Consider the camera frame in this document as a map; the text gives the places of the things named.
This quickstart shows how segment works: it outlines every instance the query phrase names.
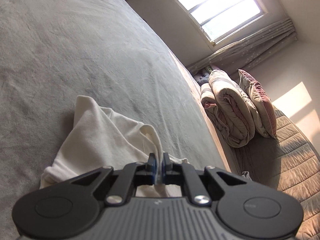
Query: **pink pillow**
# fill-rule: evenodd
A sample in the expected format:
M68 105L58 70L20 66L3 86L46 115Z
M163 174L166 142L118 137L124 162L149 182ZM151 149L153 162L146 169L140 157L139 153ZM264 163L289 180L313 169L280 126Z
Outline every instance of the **pink pillow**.
M246 71L239 69L240 88L245 91L256 106L262 124L271 137L275 138L277 120L270 98L265 93L261 84Z

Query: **gray fabric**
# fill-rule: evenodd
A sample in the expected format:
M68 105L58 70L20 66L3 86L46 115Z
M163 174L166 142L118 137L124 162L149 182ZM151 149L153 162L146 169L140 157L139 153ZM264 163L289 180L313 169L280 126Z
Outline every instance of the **gray fabric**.
M223 168L168 47L124 0L0 0L0 239L72 129L78 95L157 130L163 150Z
M254 181L295 197L304 210L297 233L300 240L320 239L320 163L311 143L280 110L276 139L259 134L244 147L234 148L242 171Z
M195 74L207 65L214 64L235 78L238 69L254 67L295 40L295 28L291 19L286 18L217 50L187 69Z

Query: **window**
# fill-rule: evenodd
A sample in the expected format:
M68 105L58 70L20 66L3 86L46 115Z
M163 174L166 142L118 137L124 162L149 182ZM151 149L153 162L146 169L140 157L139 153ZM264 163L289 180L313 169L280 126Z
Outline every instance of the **window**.
M178 0L202 32L217 43L264 14L255 0Z

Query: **circular cap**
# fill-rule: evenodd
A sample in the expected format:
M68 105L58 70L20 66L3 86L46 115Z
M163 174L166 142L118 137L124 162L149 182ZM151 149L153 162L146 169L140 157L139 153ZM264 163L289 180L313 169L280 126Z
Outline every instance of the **circular cap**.
M111 195L107 197L107 202L110 204L120 204L122 202L122 197L117 195Z
M198 204L207 204L210 201L210 198L205 195L195 196L193 199Z
M244 210L256 218L272 218L280 213L281 206L274 200L256 197L244 203Z
M36 204L36 212L45 218L58 218L68 214L72 209L72 202L62 197L42 199Z

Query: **quilted bedspread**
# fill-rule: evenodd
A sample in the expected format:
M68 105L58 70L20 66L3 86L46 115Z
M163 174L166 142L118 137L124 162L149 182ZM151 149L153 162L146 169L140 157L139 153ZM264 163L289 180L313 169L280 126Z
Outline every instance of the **quilted bedspread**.
M244 147L234 148L242 171L253 180L296 198L304 210L297 233L301 240L320 239L319 154L302 132L280 110L276 139L258 133Z

